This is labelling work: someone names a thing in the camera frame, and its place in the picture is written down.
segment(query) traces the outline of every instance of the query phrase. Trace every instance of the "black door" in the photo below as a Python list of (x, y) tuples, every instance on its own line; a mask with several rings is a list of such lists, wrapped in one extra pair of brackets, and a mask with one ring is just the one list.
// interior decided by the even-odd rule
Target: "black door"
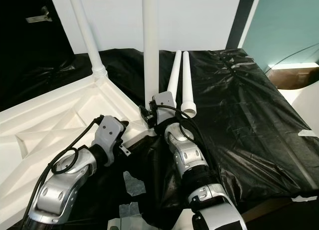
[[(0, 111), (49, 91), (74, 56), (52, 0), (1, 2)], [(45, 12), (45, 21), (26, 19)]]

